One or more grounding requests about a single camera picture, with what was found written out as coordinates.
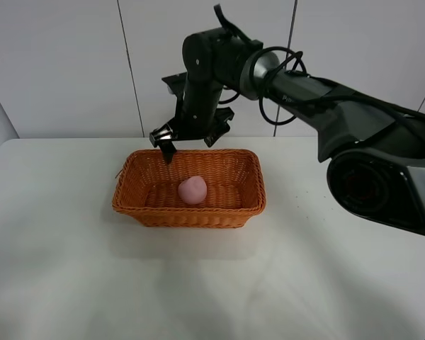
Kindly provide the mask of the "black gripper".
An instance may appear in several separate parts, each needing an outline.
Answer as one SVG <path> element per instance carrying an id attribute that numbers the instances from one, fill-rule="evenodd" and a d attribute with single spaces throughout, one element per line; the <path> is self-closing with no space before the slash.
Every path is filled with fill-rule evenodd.
<path id="1" fill-rule="evenodd" d="M 162 127 L 149 134 L 154 148 L 160 148 L 167 165 L 172 163 L 177 149 L 173 141 L 204 140 L 212 147 L 230 131 L 229 121 L 234 118 L 231 108 L 219 108 L 223 85 L 215 80 L 191 81 L 187 73 L 162 79 L 176 96 L 175 115 Z"/>

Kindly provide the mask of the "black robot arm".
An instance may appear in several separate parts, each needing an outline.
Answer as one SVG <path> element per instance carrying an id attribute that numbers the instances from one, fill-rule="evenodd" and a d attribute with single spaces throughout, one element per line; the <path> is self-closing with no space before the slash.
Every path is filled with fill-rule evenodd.
<path id="1" fill-rule="evenodd" d="M 316 130 L 317 158 L 329 164 L 328 187 L 341 207 L 425 236 L 424 114 L 310 76 L 301 52 L 289 52 L 287 71 L 275 47 L 233 28 L 189 35 L 182 54 L 186 71 L 165 78 L 177 97 L 174 117 L 149 136 L 167 162 L 176 141 L 213 145 L 229 131 L 224 88 L 269 99 Z"/>

